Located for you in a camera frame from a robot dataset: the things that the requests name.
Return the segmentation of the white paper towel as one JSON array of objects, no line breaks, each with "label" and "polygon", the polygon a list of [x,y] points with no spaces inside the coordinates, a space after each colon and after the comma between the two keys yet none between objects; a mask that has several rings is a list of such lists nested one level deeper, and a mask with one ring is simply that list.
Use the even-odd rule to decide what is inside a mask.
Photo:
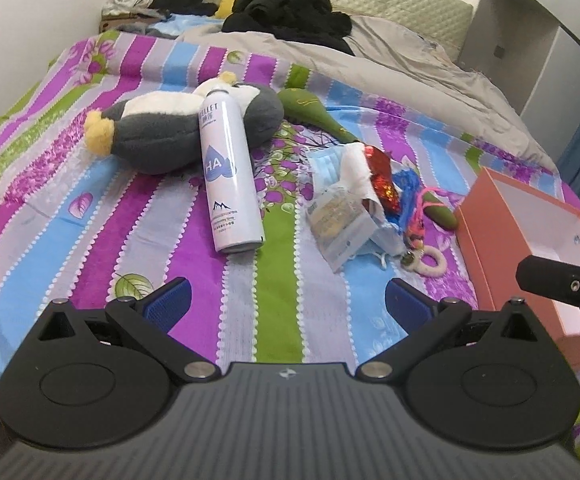
[{"label": "white paper towel", "polygon": [[380,223],[386,222],[383,206],[371,182],[371,171],[368,166],[365,145],[360,142],[343,145],[340,162],[340,179],[337,181],[346,188],[356,200],[366,206],[371,217]]}]

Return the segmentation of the blue snack packet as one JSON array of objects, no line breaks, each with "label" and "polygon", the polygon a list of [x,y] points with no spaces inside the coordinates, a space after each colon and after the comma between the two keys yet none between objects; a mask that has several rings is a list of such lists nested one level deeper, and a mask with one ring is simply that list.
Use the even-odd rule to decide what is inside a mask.
[{"label": "blue snack packet", "polygon": [[392,182],[397,189],[401,207],[397,214],[396,225],[402,233],[405,233],[417,206],[421,180],[416,170],[406,168],[392,174]]}]

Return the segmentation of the green plush massage stick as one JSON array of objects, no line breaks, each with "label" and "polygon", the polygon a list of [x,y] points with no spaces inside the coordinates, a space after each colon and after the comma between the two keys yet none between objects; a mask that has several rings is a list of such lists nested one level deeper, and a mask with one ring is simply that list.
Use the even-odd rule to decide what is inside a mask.
[{"label": "green plush massage stick", "polygon": [[357,136],[339,124],[327,111],[318,96],[299,88],[286,88],[277,93],[284,117],[293,124],[315,127],[342,144],[359,142]]}]

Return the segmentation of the white cabinet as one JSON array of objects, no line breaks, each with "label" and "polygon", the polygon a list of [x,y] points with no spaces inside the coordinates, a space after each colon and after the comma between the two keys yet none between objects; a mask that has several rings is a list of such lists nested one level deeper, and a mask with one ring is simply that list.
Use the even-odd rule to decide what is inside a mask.
[{"label": "white cabinet", "polygon": [[480,0],[459,63],[555,153],[580,123],[580,0]]}]

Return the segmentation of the colourful striped bedsheet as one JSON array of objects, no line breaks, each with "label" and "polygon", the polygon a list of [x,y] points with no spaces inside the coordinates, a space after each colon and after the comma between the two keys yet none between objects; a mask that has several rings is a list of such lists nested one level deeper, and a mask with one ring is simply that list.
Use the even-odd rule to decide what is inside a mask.
[{"label": "colourful striped bedsheet", "polygon": [[190,410],[166,417],[166,436],[144,434],[127,456],[53,458],[12,446],[0,479],[580,479],[580,461],[563,448],[528,464],[463,460],[399,424],[386,390],[347,377],[345,367],[401,338],[382,299],[399,267],[359,257],[333,272],[322,259],[304,212],[307,156],[329,144],[326,134],[286,124],[256,152],[266,243],[241,257],[214,250],[198,170],[141,176],[84,149],[89,110],[189,90],[222,70],[314,91],[453,203],[485,168],[575,202],[523,155],[297,64],[123,32],[82,40],[0,119],[0,375],[52,298],[98,307],[177,275],[189,278],[192,304],[171,335],[238,369],[226,385],[189,392]]}]

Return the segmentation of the clear plastic snack bag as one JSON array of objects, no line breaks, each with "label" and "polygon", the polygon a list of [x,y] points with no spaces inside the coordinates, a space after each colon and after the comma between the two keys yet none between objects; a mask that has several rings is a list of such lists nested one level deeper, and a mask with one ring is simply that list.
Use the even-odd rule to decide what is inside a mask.
[{"label": "clear plastic snack bag", "polygon": [[361,201],[338,184],[315,196],[307,207],[307,222],[319,252],[333,272],[355,256],[377,229]]}]

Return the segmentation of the orange cardboard box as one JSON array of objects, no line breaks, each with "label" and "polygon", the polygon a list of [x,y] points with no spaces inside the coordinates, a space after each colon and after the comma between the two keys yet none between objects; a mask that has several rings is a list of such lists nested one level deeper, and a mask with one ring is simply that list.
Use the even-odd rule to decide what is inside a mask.
[{"label": "orange cardboard box", "polygon": [[580,266],[580,208],[484,168],[455,214],[458,245],[478,308],[495,311],[510,297],[523,297],[579,370],[580,310],[525,292],[516,273],[529,256]]}]

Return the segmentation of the grey white penguin plush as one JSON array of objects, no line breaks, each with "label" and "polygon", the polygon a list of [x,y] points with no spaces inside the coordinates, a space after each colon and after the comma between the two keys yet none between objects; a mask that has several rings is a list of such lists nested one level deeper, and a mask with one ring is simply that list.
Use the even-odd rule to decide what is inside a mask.
[{"label": "grey white penguin plush", "polygon": [[93,155],[113,155],[149,176],[194,165],[201,158],[201,106],[217,89],[227,90],[237,102],[250,148],[268,142],[279,130],[284,109],[277,92],[222,72],[191,92],[156,90],[106,110],[90,110],[84,120],[84,146]]}]

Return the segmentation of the black clothes pile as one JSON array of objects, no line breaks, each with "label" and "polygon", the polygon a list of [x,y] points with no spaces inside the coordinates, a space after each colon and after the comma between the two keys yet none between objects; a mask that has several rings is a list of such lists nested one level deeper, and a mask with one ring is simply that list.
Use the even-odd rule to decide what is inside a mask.
[{"label": "black clothes pile", "polygon": [[354,55],[345,41],[352,18],[334,11],[330,0],[235,0],[221,31],[261,32]]}]

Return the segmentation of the pink feather ring toy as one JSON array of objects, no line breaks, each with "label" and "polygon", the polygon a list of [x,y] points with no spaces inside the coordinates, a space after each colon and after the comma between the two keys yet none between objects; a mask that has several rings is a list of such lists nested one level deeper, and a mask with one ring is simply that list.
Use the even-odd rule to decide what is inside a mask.
[{"label": "pink feather ring toy", "polygon": [[458,219],[441,200],[442,196],[448,194],[440,188],[421,188],[405,231],[406,252],[401,255],[401,267],[424,278],[442,278],[447,272],[444,250],[425,242],[424,219],[430,219],[445,231],[454,232],[458,228]]}]

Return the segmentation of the beige duvet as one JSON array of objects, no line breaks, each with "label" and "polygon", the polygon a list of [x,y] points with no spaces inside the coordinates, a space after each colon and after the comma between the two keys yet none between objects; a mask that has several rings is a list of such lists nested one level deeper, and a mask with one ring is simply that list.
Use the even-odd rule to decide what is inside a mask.
[{"label": "beige duvet", "polygon": [[353,18],[352,35],[345,38],[352,54],[281,40],[265,32],[223,32],[217,24],[191,27],[178,39],[297,63],[365,93],[410,107],[525,162],[557,170],[488,77],[466,72],[443,47],[383,18]]}]

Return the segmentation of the red foil snack packet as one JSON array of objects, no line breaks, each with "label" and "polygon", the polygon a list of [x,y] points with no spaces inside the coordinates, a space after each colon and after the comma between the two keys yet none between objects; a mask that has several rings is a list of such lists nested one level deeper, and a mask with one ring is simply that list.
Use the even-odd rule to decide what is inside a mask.
[{"label": "red foil snack packet", "polygon": [[370,170],[370,182],[378,200],[387,214],[398,216],[401,213],[401,203],[392,180],[391,159],[380,148],[370,144],[363,146],[366,162]]}]

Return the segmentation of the blue face mask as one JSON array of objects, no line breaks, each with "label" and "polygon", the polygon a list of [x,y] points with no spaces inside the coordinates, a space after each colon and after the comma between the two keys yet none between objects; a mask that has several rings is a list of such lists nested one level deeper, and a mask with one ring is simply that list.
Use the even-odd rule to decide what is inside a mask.
[{"label": "blue face mask", "polygon": [[357,255],[381,263],[406,252],[401,230],[386,218],[372,184],[367,146],[348,143],[308,155],[314,196],[307,222],[319,252],[332,271]]}]

